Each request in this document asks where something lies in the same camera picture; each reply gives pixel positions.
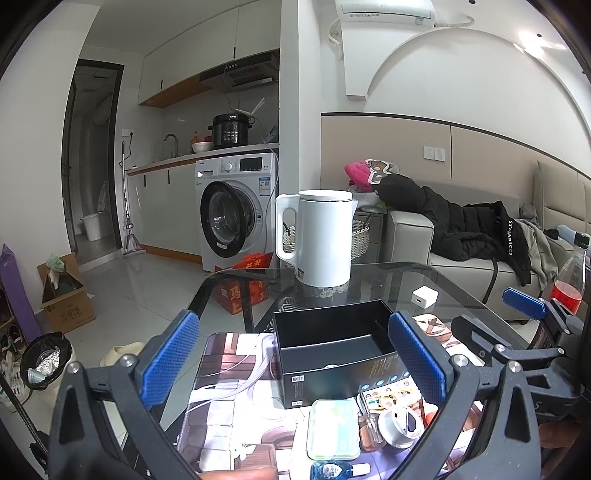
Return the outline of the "green white tissue pack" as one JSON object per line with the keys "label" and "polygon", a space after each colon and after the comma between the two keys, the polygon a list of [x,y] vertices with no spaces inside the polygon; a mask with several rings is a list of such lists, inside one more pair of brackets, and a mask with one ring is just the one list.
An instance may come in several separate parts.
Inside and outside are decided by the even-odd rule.
{"label": "green white tissue pack", "polygon": [[315,401],[308,416],[308,457],[311,460],[356,460],[361,454],[359,413],[353,398]]}

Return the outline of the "white air conditioner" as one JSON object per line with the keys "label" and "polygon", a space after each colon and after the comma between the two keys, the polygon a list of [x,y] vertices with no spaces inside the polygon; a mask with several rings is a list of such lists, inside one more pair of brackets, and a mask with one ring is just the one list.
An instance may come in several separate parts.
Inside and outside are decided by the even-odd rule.
{"label": "white air conditioner", "polygon": [[335,0],[339,20],[433,28],[435,9],[430,0]]}

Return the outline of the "clear handle screwdriver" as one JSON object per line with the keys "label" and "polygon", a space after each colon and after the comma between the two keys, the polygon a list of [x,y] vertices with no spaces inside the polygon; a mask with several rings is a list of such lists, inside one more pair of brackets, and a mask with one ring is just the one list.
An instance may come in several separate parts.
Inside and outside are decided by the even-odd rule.
{"label": "clear handle screwdriver", "polygon": [[379,415],[369,413],[358,417],[361,447],[366,452],[381,450],[386,441],[379,431]]}

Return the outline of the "white charger cube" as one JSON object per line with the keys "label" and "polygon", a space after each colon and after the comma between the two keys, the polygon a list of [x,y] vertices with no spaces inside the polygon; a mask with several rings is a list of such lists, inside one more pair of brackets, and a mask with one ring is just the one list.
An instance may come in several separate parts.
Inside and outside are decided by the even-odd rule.
{"label": "white charger cube", "polygon": [[430,308],[439,297],[439,292],[426,285],[416,289],[412,293],[412,302],[421,308]]}

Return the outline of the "silver front-load washing machine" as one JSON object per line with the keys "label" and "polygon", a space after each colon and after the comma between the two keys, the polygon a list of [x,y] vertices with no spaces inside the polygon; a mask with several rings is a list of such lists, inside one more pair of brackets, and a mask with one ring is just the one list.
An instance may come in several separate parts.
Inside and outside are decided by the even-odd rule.
{"label": "silver front-load washing machine", "polygon": [[195,192],[202,267],[214,272],[249,255],[273,256],[276,151],[200,159]]}

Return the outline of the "white bucket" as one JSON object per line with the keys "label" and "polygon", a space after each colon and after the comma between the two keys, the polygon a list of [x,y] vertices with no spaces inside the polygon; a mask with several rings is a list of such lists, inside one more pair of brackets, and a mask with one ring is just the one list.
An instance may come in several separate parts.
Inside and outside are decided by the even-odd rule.
{"label": "white bucket", "polygon": [[98,241],[111,234],[111,217],[108,211],[84,216],[82,223],[86,237],[90,242]]}

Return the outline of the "black cardboard storage box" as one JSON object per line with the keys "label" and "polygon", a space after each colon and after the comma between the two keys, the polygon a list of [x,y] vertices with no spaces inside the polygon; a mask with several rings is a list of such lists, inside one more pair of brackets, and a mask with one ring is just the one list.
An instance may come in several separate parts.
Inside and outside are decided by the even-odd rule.
{"label": "black cardboard storage box", "polygon": [[348,399],[407,378],[388,335],[392,314],[382,300],[274,314],[283,407]]}

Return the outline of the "white woven basket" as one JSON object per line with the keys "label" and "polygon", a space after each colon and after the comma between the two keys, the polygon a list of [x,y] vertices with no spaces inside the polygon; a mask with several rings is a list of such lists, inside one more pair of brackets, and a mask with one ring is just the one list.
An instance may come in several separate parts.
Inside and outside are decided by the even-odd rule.
{"label": "white woven basket", "polygon": [[[296,226],[283,224],[283,249],[287,253],[294,251],[296,240]],[[352,232],[351,259],[355,260],[367,253],[370,244],[370,225],[367,221],[355,220]]]}

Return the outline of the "black rice cooker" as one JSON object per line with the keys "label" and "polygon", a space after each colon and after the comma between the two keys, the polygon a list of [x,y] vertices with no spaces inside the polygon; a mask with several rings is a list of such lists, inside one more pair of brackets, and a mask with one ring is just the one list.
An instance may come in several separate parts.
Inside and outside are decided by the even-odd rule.
{"label": "black rice cooker", "polygon": [[208,130],[214,149],[249,145],[249,130],[252,122],[248,115],[226,113],[214,117]]}

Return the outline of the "round white grey device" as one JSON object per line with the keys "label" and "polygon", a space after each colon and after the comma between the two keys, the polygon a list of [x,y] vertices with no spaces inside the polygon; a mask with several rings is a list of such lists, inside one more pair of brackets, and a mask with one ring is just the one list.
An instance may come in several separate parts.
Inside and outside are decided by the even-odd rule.
{"label": "round white grey device", "polygon": [[379,432],[392,447],[411,448],[424,434],[423,420],[409,407],[394,406],[378,418]]}

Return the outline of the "black jacket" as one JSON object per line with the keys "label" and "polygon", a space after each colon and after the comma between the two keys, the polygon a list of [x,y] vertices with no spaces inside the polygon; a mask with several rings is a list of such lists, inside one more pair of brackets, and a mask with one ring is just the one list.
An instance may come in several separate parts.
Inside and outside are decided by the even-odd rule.
{"label": "black jacket", "polygon": [[525,234],[501,201],[461,206],[400,174],[383,179],[377,194],[390,209],[417,213],[432,222],[435,254],[453,261],[477,258],[504,262],[521,286],[531,283]]}

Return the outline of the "black trash bin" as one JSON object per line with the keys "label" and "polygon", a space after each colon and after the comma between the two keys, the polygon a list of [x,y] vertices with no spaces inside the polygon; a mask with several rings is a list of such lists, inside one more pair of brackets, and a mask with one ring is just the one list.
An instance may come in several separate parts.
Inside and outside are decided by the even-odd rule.
{"label": "black trash bin", "polygon": [[62,332],[52,332],[33,340],[20,361],[20,374],[31,390],[57,388],[67,366],[75,360],[72,344]]}

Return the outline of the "white colourful button remote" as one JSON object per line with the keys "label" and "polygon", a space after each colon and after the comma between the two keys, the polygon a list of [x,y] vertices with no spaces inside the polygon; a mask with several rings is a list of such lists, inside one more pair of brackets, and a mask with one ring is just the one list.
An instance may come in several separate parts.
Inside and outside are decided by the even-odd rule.
{"label": "white colourful button remote", "polygon": [[360,400],[370,413],[381,413],[393,407],[415,408],[421,398],[420,390],[410,377],[360,392]]}

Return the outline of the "mop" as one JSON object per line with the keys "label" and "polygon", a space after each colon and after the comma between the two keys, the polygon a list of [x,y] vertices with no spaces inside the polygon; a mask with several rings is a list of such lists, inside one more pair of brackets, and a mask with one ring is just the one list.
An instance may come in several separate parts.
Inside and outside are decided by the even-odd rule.
{"label": "mop", "polygon": [[122,203],[123,203],[123,233],[124,239],[122,242],[122,257],[128,258],[143,254],[145,250],[140,246],[139,241],[135,235],[134,223],[131,218],[131,211],[128,198],[128,178],[126,170],[126,160],[131,157],[131,145],[133,135],[129,134],[121,142],[120,155],[120,173],[121,173],[121,187],[122,187]]}

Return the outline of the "blue eye drop bottle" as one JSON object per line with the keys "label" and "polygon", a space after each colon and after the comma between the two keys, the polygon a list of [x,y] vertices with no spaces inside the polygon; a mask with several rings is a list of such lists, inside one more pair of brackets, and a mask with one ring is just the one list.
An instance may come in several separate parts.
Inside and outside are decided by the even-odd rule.
{"label": "blue eye drop bottle", "polygon": [[351,464],[342,460],[320,460],[311,465],[311,480],[349,480],[370,474],[369,463]]}

